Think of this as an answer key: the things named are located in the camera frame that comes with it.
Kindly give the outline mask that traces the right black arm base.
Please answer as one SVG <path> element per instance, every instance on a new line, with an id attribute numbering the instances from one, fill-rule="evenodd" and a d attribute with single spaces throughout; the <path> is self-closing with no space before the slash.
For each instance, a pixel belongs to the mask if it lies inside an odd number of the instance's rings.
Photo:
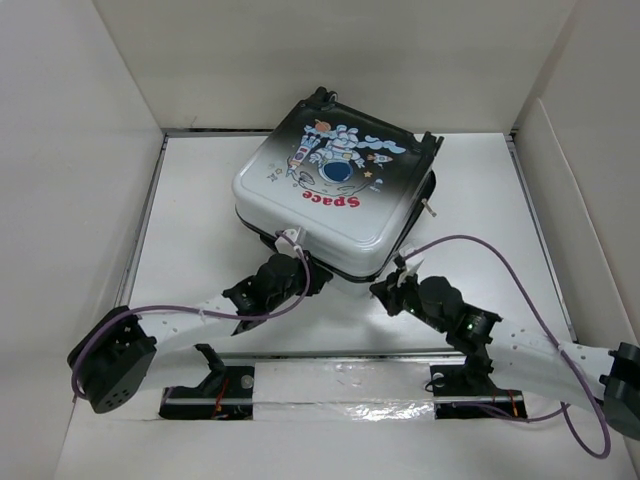
<path id="1" fill-rule="evenodd" d="M 524 397 L 518 390 L 501 390 L 490 381 L 469 383 L 463 365 L 431 365 L 425 391 L 434 400 L 436 420 L 527 419 Z"/>

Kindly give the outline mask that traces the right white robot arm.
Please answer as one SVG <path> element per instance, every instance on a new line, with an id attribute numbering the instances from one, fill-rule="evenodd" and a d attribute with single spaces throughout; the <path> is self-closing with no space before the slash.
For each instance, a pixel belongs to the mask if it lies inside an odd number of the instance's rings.
<path id="1" fill-rule="evenodd" d="M 470 391 L 484 393 L 495 386 L 585 410 L 598 404 L 608 426 L 638 439 L 638 346 L 622 342 L 608 349 L 553 342 L 465 302 L 461 292 L 441 276 L 398 281 L 396 274 L 390 274 L 369 290 L 388 315 L 413 315 L 465 355 L 462 381 Z"/>

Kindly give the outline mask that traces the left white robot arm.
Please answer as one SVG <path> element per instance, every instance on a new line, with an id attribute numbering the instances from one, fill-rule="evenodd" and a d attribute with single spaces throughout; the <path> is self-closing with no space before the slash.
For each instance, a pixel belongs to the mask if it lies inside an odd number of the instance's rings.
<path id="1" fill-rule="evenodd" d="M 74 395 L 97 414 L 129 401 L 157 356 L 204 348 L 288 314 L 333 278 L 307 252 L 276 253 L 255 274 L 200 306 L 121 305 L 109 310 L 67 356 Z"/>

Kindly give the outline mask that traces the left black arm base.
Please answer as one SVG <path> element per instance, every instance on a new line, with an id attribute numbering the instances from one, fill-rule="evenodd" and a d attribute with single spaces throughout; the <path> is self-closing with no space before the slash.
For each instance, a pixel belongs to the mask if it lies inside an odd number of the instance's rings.
<path id="1" fill-rule="evenodd" d="M 165 420 L 251 420 L 254 376 L 253 366 L 229 366 L 224 374 L 210 372 L 196 387 L 168 387 L 158 414 Z"/>

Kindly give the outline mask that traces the black suitcase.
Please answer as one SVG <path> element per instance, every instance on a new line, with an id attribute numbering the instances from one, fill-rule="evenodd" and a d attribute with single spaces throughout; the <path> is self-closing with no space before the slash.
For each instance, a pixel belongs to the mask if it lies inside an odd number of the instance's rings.
<path id="1" fill-rule="evenodd" d="M 232 182 L 240 221 L 269 247 L 300 228 L 331 285 L 362 296 L 417 222 L 444 139 L 339 103 L 319 87 L 299 101 Z"/>

